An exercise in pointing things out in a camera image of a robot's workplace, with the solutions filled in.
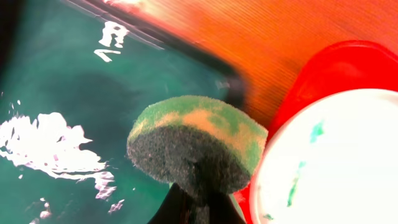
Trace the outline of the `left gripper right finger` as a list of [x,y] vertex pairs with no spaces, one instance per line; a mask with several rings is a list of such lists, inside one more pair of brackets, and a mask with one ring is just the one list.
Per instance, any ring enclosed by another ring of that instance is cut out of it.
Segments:
[[206,221],[209,224],[245,224],[227,194],[209,194]]

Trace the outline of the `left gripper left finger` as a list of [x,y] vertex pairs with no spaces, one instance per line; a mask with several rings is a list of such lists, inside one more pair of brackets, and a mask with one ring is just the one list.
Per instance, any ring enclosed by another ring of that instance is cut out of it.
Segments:
[[164,201],[147,224],[189,224],[193,199],[173,183]]

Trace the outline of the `green yellow sponge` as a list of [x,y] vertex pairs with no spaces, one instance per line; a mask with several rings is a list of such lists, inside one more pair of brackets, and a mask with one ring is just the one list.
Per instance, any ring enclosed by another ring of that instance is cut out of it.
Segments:
[[207,96],[178,96],[148,106],[127,138],[127,154],[159,182],[197,200],[235,193],[251,180],[268,131],[243,111]]

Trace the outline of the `light blue plate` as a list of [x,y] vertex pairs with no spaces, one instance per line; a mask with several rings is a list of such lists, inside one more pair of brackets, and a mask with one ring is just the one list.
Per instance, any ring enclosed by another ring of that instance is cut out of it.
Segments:
[[254,223],[396,223],[397,93],[344,91],[288,120],[267,143],[250,211]]

